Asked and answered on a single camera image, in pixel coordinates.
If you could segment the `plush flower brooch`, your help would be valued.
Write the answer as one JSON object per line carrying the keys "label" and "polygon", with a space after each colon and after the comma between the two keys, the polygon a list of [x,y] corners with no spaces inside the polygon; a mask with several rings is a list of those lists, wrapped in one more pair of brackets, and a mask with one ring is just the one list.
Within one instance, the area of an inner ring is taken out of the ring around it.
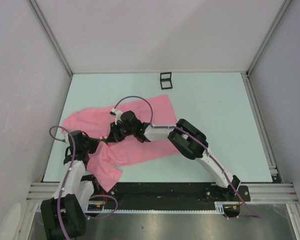
{"label": "plush flower brooch", "polygon": [[100,140],[101,140],[102,142],[104,142],[105,144],[108,144],[108,143],[109,143],[108,137],[107,137],[106,135],[101,136],[101,137],[100,137]]}

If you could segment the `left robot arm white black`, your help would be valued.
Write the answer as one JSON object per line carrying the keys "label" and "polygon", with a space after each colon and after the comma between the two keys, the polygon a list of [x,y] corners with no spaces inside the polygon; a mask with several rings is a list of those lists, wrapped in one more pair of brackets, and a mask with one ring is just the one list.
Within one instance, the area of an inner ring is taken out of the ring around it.
{"label": "left robot arm white black", "polygon": [[101,193],[96,178],[92,174],[85,175],[89,155],[97,150],[100,140],[90,138],[80,130],[68,133],[65,140],[69,142],[69,146],[64,154],[65,172],[62,180],[53,196],[40,205],[48,240],[82,237],[87,229],[84,211],[89,199],[95,200]]}

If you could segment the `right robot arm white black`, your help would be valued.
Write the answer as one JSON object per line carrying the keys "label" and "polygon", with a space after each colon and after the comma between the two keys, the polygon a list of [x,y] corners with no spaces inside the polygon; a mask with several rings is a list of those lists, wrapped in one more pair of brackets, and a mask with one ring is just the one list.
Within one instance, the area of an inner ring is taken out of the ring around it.
{"label": "right robot arm white black", "polygon": [[173,125],[154,125],[140,121],[131,110],[122,112],[113,108],[110,114],[114,122],[110,124],[109,143],[122,142],[128,136],[134,136],[141,143],[170,141],[185,158],[197,161],[214,177],[225,200],[232,201],[238,196],[239,178],[222,166],[209,148],[207,137],[187,120],[180,119]]}

